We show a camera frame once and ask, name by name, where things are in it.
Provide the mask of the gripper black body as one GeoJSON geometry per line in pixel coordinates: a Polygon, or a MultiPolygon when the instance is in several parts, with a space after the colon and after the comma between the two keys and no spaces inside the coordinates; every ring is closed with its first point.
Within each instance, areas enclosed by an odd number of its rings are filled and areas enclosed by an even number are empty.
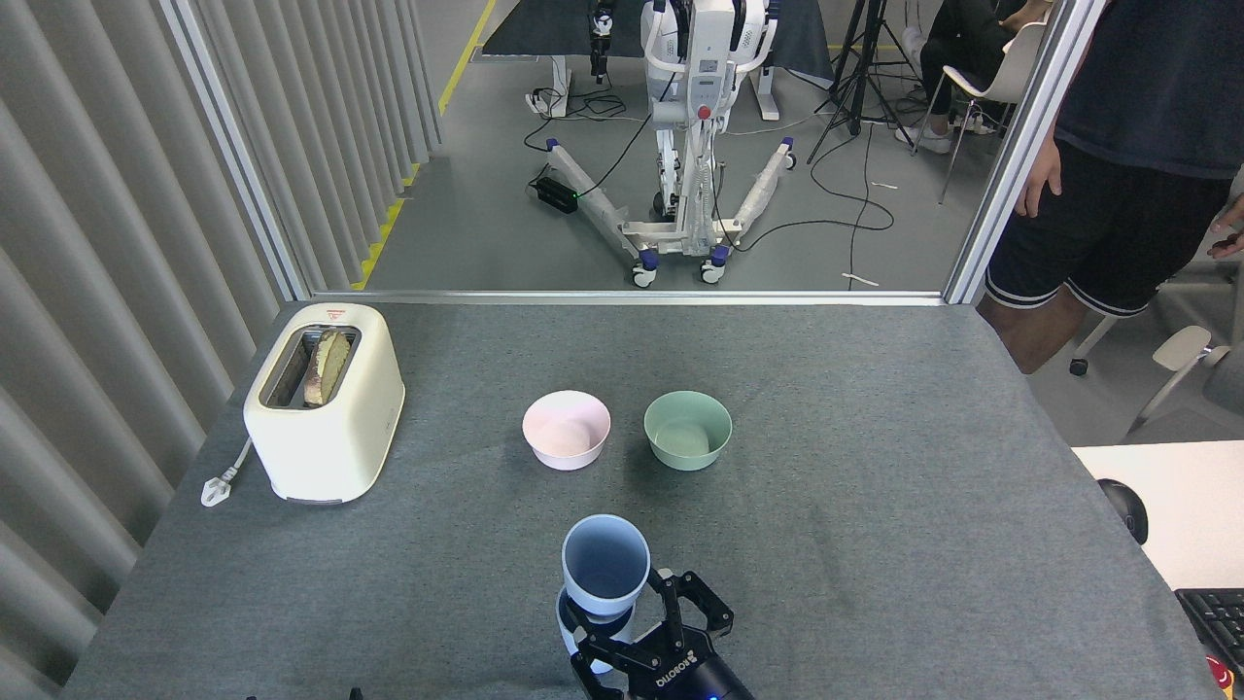
{"type": "Polygon", "coordinates": [[[692,648],[683,655],[662,659],[656,668],[639,664],[641,655],[621,654],[621,669],[628,678],[631,699],[755,699],[741,678],[717,655],[692,648]]]}

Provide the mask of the person's right hand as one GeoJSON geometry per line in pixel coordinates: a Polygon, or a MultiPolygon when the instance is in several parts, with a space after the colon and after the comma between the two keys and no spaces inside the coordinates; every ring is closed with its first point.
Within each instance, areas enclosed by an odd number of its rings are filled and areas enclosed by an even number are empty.
{"type": "Polygon", "coordinates": [[[1052,134],[1047,134],[1039,147],[1037,155],[1030,172],[1023,179],[1018,203],[1014,213],[1021,218],[1037,218],[1042,195],[1049,193],[1052,196],[1062,194],[1062,162],[1057,143],[1052,134]]]}

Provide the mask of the person's left hand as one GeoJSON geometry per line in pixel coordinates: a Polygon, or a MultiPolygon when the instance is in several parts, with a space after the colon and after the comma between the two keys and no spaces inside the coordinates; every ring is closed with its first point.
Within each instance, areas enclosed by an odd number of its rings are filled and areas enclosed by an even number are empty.
{"type": "Polygon", "coordinates": [[[1209,230],[1219,239],[1208,249],[1207,254],[1212,259],[1227,259],[1240,252],[1243,249],[1242,221],[1243,221],[1243,193],[1235,196],[1227,205],[1225,211],[1214,219],[1209,230]]]}

